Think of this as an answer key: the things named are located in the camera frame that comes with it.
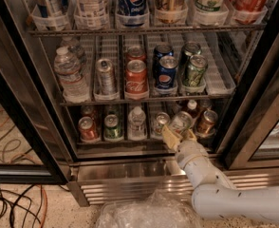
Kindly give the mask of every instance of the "plastic bag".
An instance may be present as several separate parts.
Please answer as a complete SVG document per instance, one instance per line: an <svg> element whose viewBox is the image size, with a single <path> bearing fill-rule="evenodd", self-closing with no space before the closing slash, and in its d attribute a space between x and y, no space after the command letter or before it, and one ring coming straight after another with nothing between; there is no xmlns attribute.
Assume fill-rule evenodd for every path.
<svg viewBox="0 0 279 228"><path fill-rule="evenodd" d="M157 190L146 201L106 203L96 228L201 228L193 208Z"/></svg>

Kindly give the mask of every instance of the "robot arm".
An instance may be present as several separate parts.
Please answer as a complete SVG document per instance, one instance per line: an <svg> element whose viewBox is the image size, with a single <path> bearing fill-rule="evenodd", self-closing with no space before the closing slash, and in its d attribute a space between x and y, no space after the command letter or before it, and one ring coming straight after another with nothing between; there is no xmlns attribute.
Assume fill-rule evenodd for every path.
<svg viewBox="0 0 279 228"><path fill-rule="evenodd" d="M279 223L279 186L237 190L196 141L182 142L177 147L176 160L195 189L193 207L203 218L238 216Z"/></svg>

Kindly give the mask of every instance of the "refrigerator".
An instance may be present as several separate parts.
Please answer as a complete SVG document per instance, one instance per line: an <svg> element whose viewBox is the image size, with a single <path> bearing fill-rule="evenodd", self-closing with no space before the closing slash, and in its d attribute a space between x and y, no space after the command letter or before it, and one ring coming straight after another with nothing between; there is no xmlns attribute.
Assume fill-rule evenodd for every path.
<svg viewBox="0 0 279 228"><path fill-rule="evenodd" d="M194 22L192 3L180 24L161 24L154 0L147 0L141 28L122 26L117 0L108 0L108 24L102 29L82 28L91 24L79 20L74 3L69 0L66 13L70 28L54 30L32 21L35 0L0 0L0 103L42 161L0 164L0 182L65 183L81 206L143 199L156 189L188 197L193 187L175 152L156 138L154 119L159 112L173 118L179 102L208 99L218 119L212 133L195 138L212 162L240 189L279 184L279 132L273 132L279 124L279 0L268 0L258 23L239 25L226 17L225 23L209 26ZM66 36L77 37L87 57L90 93L80 103L65 98L53 70L56 49ZM189 40L199 42L208 58L203 83L189 91L177 77L173 91L162 94L153 81L153 50L166 42L178 58ZM125 92L125 51L133 45L147 55L149 90L140 99ZM100 58L114 62L114 98L99 90L95 64ZM96 106L101 116L97 142L82 141L78 123L84 105ZM103 134L110 105L121 110L122 136L116 142ZM128 114L135 106L146 114L140 140L128 132Z"/></svg>

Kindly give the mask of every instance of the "beverage cooler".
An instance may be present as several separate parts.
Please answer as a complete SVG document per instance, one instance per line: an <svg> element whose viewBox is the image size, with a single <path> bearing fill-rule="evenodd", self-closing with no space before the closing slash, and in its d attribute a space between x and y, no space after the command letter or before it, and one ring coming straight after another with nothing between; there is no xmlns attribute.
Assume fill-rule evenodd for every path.
<svg viewBox="0 0 279 228"><path fill-rule="evenodd" d="M189 196L161 130L190 105L185 138L238 188L279 184L279 0L54 1L0 0L0 103L41 160L0 182L66 183L81 206Z"/></svg>

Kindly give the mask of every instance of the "soda bottle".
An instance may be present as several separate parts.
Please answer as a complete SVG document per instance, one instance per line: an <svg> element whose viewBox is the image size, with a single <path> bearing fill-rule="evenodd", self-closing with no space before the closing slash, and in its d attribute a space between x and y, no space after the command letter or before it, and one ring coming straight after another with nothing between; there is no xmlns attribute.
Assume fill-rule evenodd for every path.
<svg viewBox="0 0 279 228"><path fill-rule="evenodd" d="M128 138L143 140L146 138L146 114L140 106L134 107L128 115Z"/></svg>
<svg viewBox="0 0 279 228"><path fill-rule="evenodd" d="M193 127L195 125L195 121L199 114L199 111L197 108L197 102L195 100L189 100L189 102L182 109L182 111L186 111L192 117L191 127Z"/></svg>
<svg viewBox="0 0 279 228"><path fill-rule="evenodd" d="M64 89L65 99L72 103L89 100L89 87L80 61L67 47L59 47L56 53L54 71Z"/></svg>
<svg viewBox="0 0 279 228"><path fill-rule="evenodd" d="M76 57L80 60L82 65L86 63L86 55L84 48L82 47L80 41L72 36L63 37L61 42L61 47L68 47L69 51L74 53Z"/></svg>

